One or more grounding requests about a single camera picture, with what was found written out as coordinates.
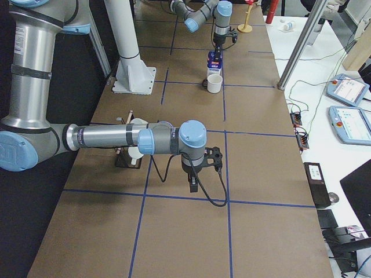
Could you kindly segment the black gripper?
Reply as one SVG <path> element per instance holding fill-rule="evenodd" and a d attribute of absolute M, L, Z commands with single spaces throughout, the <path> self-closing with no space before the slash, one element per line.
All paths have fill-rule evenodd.
<path fill-rule="evenodd" d="M 214 48 L 214 59 L 219 60 L 221 58 L 222 53 L 222 46 L 225 43 L 226 37 L 225 35 L 220 35 L 216 32 L 213 33 L 213 43 L 215 45 Z"/>
<path fill-rule="evenodd" d="M 195 173 L 199 173 L 202 170 L 202 164 L 196 164 L 196 160 L 188 160 L 187 158 L 181 159 L 182 169 L 188 174 L 188 182 L 191 193 L 198 192 L 198 180 L 195 177 Z"/>

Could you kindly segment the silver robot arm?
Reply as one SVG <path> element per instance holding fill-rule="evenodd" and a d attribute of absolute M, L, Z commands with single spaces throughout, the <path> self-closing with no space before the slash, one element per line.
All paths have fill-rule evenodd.
<path fill-rule="evenodd" d="M 189 32 L 198 31 L 209 19 L 213 19 L 215 28 L 213 31 L 214 60 L 219 62 L 224 50 L 223 44 L 227 37 L 236 43 L 237 32 L 231 28 L 232 3 L 229 1 L 204 1 L 203 6 L 193 10 L 188 6 L 190 1 L 169 1 L 169 8 L 178 16 L 182 17 Z"/>
<path fill-rule="evenodd" d="M 16 21 L 9 114 L 1 120 L 1 167 L 30 169 L 81 148 L 138 147 L 143 155 L 180 155 L 191 192 L 201 187 L 206 128 L 196 120 L 180 127 L 133 119 L 125 125 L 77 126 L 46 120 L 56 35 L 88 34 L 88 1 L 10 1 Z"/>

